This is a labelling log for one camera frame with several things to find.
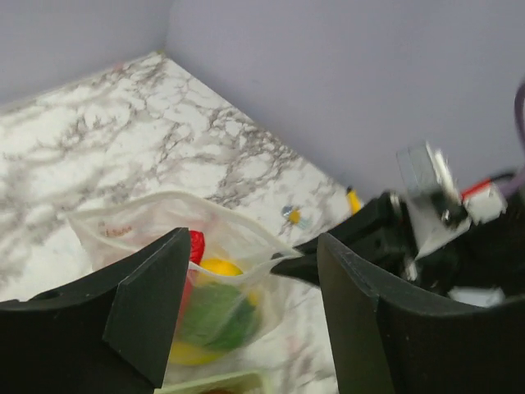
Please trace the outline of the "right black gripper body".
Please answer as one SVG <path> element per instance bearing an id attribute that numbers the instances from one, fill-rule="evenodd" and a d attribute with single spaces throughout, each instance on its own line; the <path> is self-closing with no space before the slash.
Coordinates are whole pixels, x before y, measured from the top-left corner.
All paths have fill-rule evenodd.
<path id="1" fill-rule="evenodd" d="M 371 199 L 329 232 L 370 263 L 436 294 L 468 287 L 517 296 L 524 292 L 524 190 L 507 203 L 495 220 L 470 226 L 422 257 L 409 206 L 394 192 Z"/>

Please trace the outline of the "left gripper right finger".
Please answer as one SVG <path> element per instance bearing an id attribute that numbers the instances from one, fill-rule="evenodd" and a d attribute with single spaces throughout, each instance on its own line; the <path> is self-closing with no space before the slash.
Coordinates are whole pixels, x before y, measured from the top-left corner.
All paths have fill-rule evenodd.
<path id="1" fill-rule="evenodd" d="M 482 308 L 416 287 L 324 234 L 320 287 L 342 393 L 521 393 L 524 300 Z"/>

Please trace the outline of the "yellow banana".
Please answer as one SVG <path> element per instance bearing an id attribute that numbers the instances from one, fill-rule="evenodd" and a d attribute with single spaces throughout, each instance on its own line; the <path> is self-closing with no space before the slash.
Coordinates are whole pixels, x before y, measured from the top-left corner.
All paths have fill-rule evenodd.
<path id="1" fill-rule="evenodd" d="M 182 341 L 174 341 L 171 344 L 168 362 L 183 366 L 197 366 L 212 363 L 225 354 L 225 352 L 207 350 Z"/>

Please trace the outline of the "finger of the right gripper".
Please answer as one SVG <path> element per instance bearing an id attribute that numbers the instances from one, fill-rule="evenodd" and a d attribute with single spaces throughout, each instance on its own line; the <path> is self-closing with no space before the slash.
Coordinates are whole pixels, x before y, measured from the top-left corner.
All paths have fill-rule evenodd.
<path id="1" fill-rule="evenodd" d="M 317 268 L 317 241 L 308 241 L 297 245 L 295 249 L 302 255 L 298 258 L 285 259 L 272 268 L 271 273 L 288 277 L 312 286 L 320 286 Z"/>

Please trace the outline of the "red bell pepper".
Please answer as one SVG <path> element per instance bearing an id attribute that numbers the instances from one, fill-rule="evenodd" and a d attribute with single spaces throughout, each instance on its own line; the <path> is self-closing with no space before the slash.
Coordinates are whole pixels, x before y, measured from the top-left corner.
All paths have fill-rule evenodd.
<path id="1" fill-rule="evenodd" d="M 201 231 L 189 231 L 190 236 L 190 255 L 189 261 L 197 265 L 201 264 L 203 259 L 206 243 L 205 236 Z"/>

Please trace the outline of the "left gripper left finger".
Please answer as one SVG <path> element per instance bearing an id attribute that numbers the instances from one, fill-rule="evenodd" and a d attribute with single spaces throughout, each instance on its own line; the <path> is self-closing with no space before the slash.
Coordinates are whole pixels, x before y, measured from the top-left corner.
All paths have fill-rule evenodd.
<path id="1" fill-rule="evenodd" d="M 159 388 L 189 254 L 189 232 L 176 228 L 81 279 L 2 302 L 2 389 Z"/>

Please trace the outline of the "green bell pepper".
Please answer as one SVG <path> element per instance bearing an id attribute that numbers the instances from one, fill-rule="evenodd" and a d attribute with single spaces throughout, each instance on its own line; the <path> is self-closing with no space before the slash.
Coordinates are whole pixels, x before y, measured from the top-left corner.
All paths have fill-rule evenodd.
<path id="1" fill-rule="evenodd" d="M 176 338 L 212 351 L 231 351 L 250 341 L 260 318 L 256 306 L 236 287 L 208 283 L 195 287 Z"/>

